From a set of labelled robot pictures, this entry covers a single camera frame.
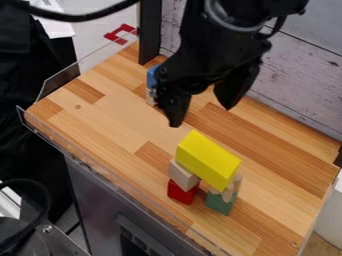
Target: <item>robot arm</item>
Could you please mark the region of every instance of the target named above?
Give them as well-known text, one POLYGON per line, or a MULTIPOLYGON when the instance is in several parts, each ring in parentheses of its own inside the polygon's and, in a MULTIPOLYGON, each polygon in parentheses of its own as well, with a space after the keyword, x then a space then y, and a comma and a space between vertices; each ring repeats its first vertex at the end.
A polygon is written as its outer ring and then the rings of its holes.
POLYGON ((181 46, 154 73, 155 101, 170 126, 182 124, 192 95, 214 85, 227 110, 251 88, 271 49, 267 40, 287 15, 303 14, 308 0, 188 0, 182 21, 181 46), (270 34, 260 30, 277 17, 270 34))

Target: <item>yellow block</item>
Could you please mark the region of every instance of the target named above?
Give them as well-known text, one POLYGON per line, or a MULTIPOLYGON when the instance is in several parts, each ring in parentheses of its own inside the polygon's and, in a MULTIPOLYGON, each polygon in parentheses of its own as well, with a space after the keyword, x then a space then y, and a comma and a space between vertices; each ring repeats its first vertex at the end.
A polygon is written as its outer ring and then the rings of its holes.
POLYGON ((221 192, 241 164, 238 157, 195 130, 178 145, 176 161, 221 192))

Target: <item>wood plank pattern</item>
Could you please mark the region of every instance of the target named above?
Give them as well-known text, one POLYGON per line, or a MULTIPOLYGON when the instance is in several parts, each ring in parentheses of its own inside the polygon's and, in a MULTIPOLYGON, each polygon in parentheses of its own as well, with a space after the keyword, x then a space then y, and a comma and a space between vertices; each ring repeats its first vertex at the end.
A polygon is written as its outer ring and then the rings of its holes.
POLYGON ((182 127, 170 128, 143 99, 147 68, 164 58, 139 66, 137 49, 36 103, 26 120, 217 255, 296 255, 291 243, 301 245, 338 172, 339 143, 248 97, 226 112, 211 90, 194 97, 182 127), (231 216, 205 207, 205 183, 191 206, 166 195, 168 161, 193 128, 243 159, 231 216))

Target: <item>toy block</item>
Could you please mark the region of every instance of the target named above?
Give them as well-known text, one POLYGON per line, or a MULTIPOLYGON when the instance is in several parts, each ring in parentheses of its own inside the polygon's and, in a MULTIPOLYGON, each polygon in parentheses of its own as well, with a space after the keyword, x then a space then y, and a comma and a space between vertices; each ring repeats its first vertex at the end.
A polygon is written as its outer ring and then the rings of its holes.
POLYGON ((220 192, 233 181, 241 164, 238 157, 195 130, 178 145, 176 161, 220 192))
POLYGON ((157 80, 154 78, 154 73, 159 66, 155 65, 147 71, 146 102, 151 106, 156 104, 157 80))
POLYGON ((229 213, 231 212, 233 208, 233 203, 231 202, 226 203, 225 201, 223 201, 221 195, 214 195, 214 194, 211 194, 210 192, 207 194, 205 205, 208 208, 213 209, 217 212, 220 212, 224 215, 229 215, 229 213))
POLYGON ((218 191, 217 189, 210 187, 209 192, 212 193, 213 195, 221 195, 221 191, 218 191))
POLYGON ((201 181, 195 174, 179 165, 175 159, 169 163, 169 177, 185 192, 188 192, 201 181))
POLYGON ((229 203, 234 194, 234 183, 230 183, 228 187, 221 193, 222 200, 225 201, 226 203, 229 203))
POLYGON ((242 185, 243 176, 240 173, 237 173, 234 178, 234 193, 239 193, 241 185, 242 185))
POLYGON ((190 205, 194 199, 194 196, 199 188, 199 183, 188 192, 182 190, 173 180, 169 180, 167 195, 170 198, 176 199, 177 201, 190 205))

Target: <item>blue block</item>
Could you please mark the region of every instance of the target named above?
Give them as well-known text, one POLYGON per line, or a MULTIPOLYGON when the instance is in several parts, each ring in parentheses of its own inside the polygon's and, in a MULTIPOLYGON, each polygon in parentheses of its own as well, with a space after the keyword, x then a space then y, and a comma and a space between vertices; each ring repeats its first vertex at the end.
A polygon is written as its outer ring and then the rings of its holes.
POLYGON ((154 73, 156 72, 157 68, 160 64, 153 66, 147 71, 147 88, 153 90, 157 86, 157 81, 154 78, 154 73))

